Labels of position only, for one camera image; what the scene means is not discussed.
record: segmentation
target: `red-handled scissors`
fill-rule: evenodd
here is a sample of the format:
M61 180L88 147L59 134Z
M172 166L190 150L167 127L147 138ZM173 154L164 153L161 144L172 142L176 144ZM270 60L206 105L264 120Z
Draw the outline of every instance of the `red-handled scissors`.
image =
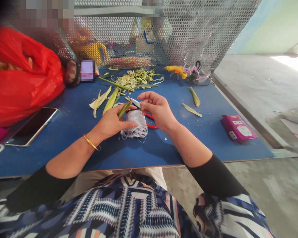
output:
M132 99L132 98L131 98L131 100L132 100L133 104L136 105L136 107L140 108L140 103L139 103L137 100ZM148 114L148 113L147 113L145 116L146 116L146 117L149 117L149 118L152 119L153 121L155 120L155 119L153 118L153 116L150 115L150 114ZM149 125L148 123L147 123L147 126L148 126L149 128L152 128L152 129L158 129L157 126L151 126L151 125Z

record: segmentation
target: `white thread spool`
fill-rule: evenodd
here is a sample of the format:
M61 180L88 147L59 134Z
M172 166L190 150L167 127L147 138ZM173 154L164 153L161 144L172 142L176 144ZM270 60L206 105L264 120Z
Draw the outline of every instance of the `white thread spool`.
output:
M140 110L129 111L126 114L126 121L134 121L138 124L135 128L128 128L120 131L122 139L130 138L144 138L148 134L148 127L145 116L142 115Z

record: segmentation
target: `wall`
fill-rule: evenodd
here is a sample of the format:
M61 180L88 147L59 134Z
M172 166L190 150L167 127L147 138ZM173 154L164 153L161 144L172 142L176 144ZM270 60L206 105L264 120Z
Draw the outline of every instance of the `wall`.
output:
M262 0L229 54L283 54L298 43L298 0Z

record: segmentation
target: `wrist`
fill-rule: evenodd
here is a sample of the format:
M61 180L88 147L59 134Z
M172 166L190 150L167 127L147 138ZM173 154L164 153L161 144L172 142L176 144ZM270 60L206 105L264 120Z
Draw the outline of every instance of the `wrist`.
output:
M168 136L171 137L172 134L176 132L180 126L181 124L177 120L175 120L174 122L168 124L165 132Z
M99 146L99 144L104 140L99 133L95 133L92 131L87 133L86 137L95 147Z

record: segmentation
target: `sunlight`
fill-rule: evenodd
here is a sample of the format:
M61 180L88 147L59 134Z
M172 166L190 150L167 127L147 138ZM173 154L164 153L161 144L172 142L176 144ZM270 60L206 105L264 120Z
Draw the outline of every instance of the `sunlight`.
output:
M298 71L298 58L291 58L289 56L272 56L271 58Z

